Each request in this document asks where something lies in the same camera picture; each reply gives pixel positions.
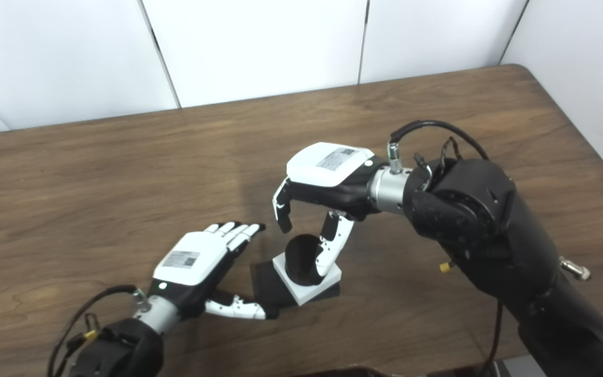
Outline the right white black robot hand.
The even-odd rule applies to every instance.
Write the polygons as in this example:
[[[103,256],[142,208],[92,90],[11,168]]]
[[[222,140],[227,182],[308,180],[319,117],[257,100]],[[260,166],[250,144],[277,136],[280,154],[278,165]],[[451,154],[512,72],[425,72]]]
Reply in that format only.
[[[366,148],[318,142],[296,153],[286,165],[286,177],[272,197],[276,222],[283,233],[293,227],[293,201],[327,208],[318,236],[295,238],[285,251],[285,272],[296,284],[318,285],[330,272],[356,222],[378,209],[370,188],[387,163]]]

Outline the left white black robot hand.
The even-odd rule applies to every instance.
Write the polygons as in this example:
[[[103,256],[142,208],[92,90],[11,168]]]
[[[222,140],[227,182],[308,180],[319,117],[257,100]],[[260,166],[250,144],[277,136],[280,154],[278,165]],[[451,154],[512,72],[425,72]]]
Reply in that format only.
[[[275,306],[218,288],[253,237],[264,229],[264,224],[229,221],[186,233],[156,265],[149,297],[173,305],[181,321],[204,313],[235,319],[277,319],[280,310]]]

